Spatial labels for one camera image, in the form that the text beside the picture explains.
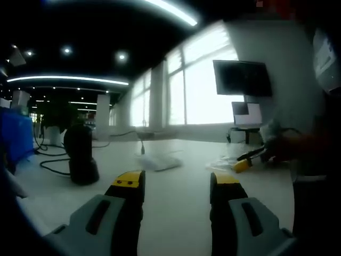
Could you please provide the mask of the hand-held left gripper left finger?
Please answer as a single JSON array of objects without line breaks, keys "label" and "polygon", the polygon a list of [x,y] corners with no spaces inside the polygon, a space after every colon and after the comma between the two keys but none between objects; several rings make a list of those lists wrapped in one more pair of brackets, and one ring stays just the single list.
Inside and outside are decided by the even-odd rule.
[{"label": "hand-held left gripper left finger", "polygon": [[144,195],[145,171],[125,172],[45,239],[60,255],[137,255]]}]

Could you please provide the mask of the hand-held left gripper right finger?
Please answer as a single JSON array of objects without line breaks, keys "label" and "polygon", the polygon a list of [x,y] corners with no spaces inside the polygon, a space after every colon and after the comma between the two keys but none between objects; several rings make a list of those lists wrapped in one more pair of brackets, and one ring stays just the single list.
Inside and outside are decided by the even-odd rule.
[{"label": "hand-held left gripper right finger", "polygon": [[233,176],[210,175],[212,255],[293,255],[297,239]]}]

